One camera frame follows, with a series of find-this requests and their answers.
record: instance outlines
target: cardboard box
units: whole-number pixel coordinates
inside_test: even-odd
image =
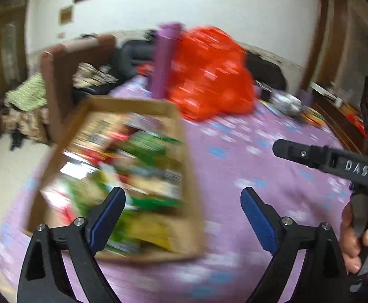
[[[156,247],[140,255],[124,257],[112,252],[102,251],[96,254],[97,259],[118,260],[126,262],[162,262],[194,259],[201,257],[206,250],[201,197],[196,186],[193,167],[185,143],[183,124],[178,108],[166,101],[160,100],[129,100],[115,99],[106,96],[90,97],[78,106],[68,117],[64,126],[64,135],[60,144],[52,152],[52,157],[40,180],[39,189],[52,181],[65,163],[63,150],[69,145],[76,132],[84,123],[90,112],[133,112],[149,115],[163,121],[166,135],[183,142],[177,144],[169,152],[174,158],[181,161],[183,167],[183,206],[170,211],[167,215],[175,233],[179,234],[180,253],[166,252]],[[32,236],[38,224],[46,223],[50,228],[61,226],[57,212],[50,208],[37,190],[30,216],[25,225],[24,233]]]

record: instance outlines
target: human hand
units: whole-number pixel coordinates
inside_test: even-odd
[[[363,244],[368,247],[368,230],[363,234]],[[359,258],[361,245],[355,231],[352,228],[352,208],[348,203],[342,211],[341,238],[339,240],[345,266],[348,272],[357,273],[362,262]]]

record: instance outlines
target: table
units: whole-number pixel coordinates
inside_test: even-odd
[[[111,94],[148,98],[145,82],[135,78]],[[272,152],[272,144],[279,138],[340,148],[328,127],[300,126],[274,116],[256,102],[252,115],[185,121],[185,132],[205,210],[208,253],[199,260],[176,263],[129,266],[100,262],[122,302],[245,302],[271,260],[240,206],[240,193],[248,186],[279,215],[311,226],[328,221],[339,234],[341,211],[349,200],[348,181],[276,158]],[[30,240],[22,227],[39,175],[37,172],[25,185],[0,231],[0,269],[14,288]],[[290,298],[302,259],[299,252],[281,301]],[[87,302],[69,257],[64,255],[64,260],[77,299]]]

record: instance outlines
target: green cloth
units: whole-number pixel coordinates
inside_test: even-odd
[[[6,98],[22,111],[34,111],[47,104],[45,82],[42,74],[31,76],[17,89],[6,92]]]

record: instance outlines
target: brown chair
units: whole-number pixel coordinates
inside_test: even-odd
[[[49,135],[59,142],[66,116],[73,110],[73,75],[81,62],[95,68],[107,64],[115,53],[113,35],[90,37],[54,45],[40,56],[39,67],[47,89]]]

